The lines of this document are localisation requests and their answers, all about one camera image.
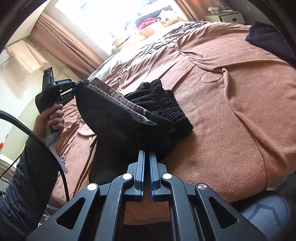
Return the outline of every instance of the bed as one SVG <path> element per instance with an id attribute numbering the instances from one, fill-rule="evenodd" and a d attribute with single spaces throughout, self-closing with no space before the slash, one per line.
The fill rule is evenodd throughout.
<path id="1" fill-rule="evenodd" d="M 110 57 L 89 79 L 98 77 L 121 95 L 162 79 L 194 127 L 164 160 L 184 182 L 205 182 L 235 202 L 289 176 L 296 169 L 295 68 L 246 42 L 250 26 L 178 22 L 167 28 Z M 73 197 L 88 184 L 99 146 L 75 99 L 64 111 L 57 150 Z M 145 190 L 142 203 L 127 204 L 126 224 L 169 220 L 167 203 L 153 203 Z M 60 176 L 52 199 L 65 203 Z"/>

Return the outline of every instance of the finger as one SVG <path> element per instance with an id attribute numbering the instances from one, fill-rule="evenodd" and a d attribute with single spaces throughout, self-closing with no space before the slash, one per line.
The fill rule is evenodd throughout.
<path id="1" fill-rule="evenodd" d="M 52 128 L 56 131 L 58 131 L 59 133 L 62 133 L 64 130 L 64 125 L 59 123 L 57 125 L 52 126 Z"/>
<path id="2" fill-rule="evenodd" d="M 64 116 L 64 112 L 62 110 L 57 110 L 55 113 L 53 113 L 52 115 L 50 115 L 50 120 L 54 119 L 54 118 L 62 118 Z"/>
<path id="3" fill-rule="evenodd" d="M 65 120 L 63 118 L 54 118 L 52 120 L 50 120 L 48 122 L 48 125 L 49 126 L 54 126 L 54 125 L 57 125 L 57 124 L 64 124 L 65 123 Z"/>
<path id="4" fill-rule="evenodd" d="M 62 110 L 63 109 L 63 105 L 62 104 L 57 104 L 57 110 Z"/>
<path id="5" fill-rule="evenodd" d="M 38 118 L 41 120 L 46 120 L 49 118 L 49 116 L 53 113 L 55 113 L 55 111 L 57 110 L 58 105 L 54 104 L 52 107 L 46 109 L 45 111 L 43 111 Z"/>

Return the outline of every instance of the window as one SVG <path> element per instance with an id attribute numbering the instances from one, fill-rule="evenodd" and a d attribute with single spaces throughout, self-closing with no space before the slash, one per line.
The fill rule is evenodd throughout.
<path id="1" fill-rule="evenodd" d="M 115 36 L 155 0 L 59 0 L 55 5 L 107 54 Z"/>

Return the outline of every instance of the patterned fabric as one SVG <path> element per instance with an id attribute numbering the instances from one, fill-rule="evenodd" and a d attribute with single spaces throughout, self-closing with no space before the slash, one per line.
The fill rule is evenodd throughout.
<path id="1" fill-rule="evenodd" d="M 225 0 L 212 0 L 212 3 L 218 7 L 220 11 L 225 10 L 225 8 L 231 9 Z"/>
<path id="2" fill-rule="evenodd" d="M 273 191 L 275 190 L 277 187 L 279 187 L 280 185 L 282 185 L 288 178 L 284 178 L 283 180 L 280 180 L 278 183 L 266 188 L 267 191 Z"/>
<path id="3" fill-rule="evenodd" d="M 120 103 L 118 103 L 119 105 L 124 105 L 125 107 L 140 114 L 139 119 L 141 119 L 143 122 L 147 122 L 146 117 L 143 116 L 143 115 L 145 115 L 145 111 L 146 111 L 144 108 L 128 101 L 126 98 L 121 96 L 118 92 L 116 92 L 109 85 L 102 82 L 98 78 L 95 78 L 94 80 L 92 80 L 90 82 L 90 84 L 93 85 L 94 87 L 98 88 L 98 89 L 95 89 L 95 91 L 97 91 L 101 95 L 105 96 L 107 99 L 109 99 L 110 101 L 112 101 L 114 103 L 120 102 Z"/>

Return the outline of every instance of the white cabinet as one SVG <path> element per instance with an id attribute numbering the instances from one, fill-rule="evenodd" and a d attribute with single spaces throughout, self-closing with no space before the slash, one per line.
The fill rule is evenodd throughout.
<path id="1" fill-rule="evenodd" d="M 223 14 L 212 14 L 205 16 L 205 20 L 209 22 L 225 22 L 225 23 L 238 23 L 245 24 L 244 17 L 238 11 L 228 12 Z"/>

